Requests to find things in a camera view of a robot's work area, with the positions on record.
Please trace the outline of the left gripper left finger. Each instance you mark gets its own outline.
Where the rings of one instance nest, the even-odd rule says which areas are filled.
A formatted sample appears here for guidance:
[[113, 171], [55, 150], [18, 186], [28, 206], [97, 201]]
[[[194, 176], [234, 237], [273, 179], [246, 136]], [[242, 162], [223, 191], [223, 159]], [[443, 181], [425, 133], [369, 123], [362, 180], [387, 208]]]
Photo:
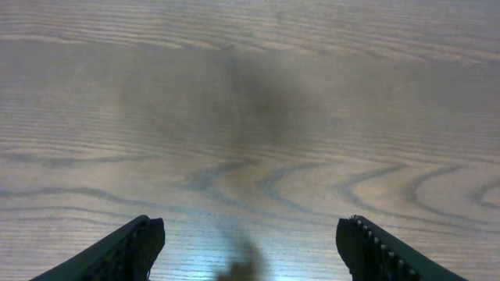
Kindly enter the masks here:
[[165, 239], [163, 219], [139, 215], [33, 281], [148, 281]]

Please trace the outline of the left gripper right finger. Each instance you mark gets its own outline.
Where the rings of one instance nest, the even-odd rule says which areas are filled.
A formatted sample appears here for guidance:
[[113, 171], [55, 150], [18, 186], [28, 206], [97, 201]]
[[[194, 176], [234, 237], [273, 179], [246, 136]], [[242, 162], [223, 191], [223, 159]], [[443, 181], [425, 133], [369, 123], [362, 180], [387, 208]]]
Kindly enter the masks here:
[[335, 241], [354, 281], [465, 281], [360, 215], [338, 220]]

